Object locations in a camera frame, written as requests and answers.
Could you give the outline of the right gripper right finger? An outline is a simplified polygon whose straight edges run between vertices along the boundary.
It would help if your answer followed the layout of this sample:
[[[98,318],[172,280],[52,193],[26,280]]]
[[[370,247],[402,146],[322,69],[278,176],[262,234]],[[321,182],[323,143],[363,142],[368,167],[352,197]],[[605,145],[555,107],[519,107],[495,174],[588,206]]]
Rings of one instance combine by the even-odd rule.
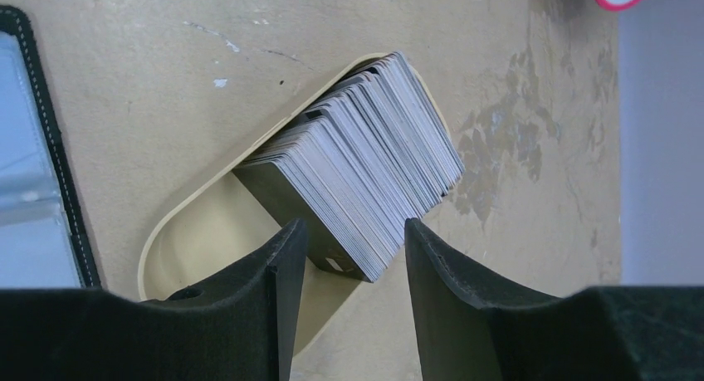
[[[404,225],[426,380],[700,380],[700,286],[591,286],[559,298]]]

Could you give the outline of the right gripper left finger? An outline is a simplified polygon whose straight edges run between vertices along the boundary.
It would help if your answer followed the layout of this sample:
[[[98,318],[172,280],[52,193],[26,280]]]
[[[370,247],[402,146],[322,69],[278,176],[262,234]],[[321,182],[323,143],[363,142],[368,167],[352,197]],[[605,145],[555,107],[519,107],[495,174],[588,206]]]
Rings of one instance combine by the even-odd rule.
[[[260,248],[165,300],[97,288],[1,293],[4,380],[287,380],[308,231]]]

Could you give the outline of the black leather card holder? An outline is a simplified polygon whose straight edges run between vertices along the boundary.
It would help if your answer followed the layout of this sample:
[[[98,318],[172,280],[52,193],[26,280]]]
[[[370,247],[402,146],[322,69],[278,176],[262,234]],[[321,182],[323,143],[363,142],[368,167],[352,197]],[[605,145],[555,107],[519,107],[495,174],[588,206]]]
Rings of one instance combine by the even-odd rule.
[[[1,6],[1,287],[100,288],[28,15]]]

